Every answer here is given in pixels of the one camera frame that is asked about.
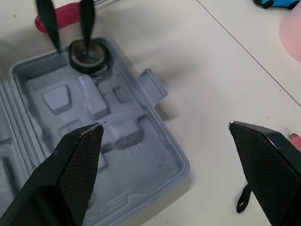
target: gray plastic tray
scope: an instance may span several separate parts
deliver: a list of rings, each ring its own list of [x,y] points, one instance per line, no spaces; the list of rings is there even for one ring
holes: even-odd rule
[[[116,225],[188,176],[154,108],[167,95],[159,80],[150,69],[136,79],[107,39],[97,41],[112,60],[93,76],[51,52],[15,64],[0,83],[0,216],[64,134],[96,122],[105,130],[83,225]]]

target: white tabletop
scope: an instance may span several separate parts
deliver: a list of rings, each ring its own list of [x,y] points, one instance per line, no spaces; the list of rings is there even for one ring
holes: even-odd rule
[[[5,1],[0,9],[3,74],[12,63],[53,49],[33,27],[34,3]],[[247,11],[252,5],[244,2]],[[218,12],[234,16],[223,9],[226,4]],[[98,7],[97,13],[94,36],[112,37],[137,75],[151,68],[162,81],[168,96],[157,108],[191,166],[186,181],[123,225],[270,225],[253,195],[242,214],[235,211],[246,179],[228,123],[244,121],[285,136],[301,134],[299,105],[196,0],[121,0]],[[63,43],[72,41],[73,32],[79,35],[78,24],[61,32]],[[260,47],[252,45],[259,53]],[[271,54],[281,57],[285,52]],[[293,67],[287,56],[286,61],[287,70],[299,66]],[[288,84],[284,87],[296,85],[281,78]]]

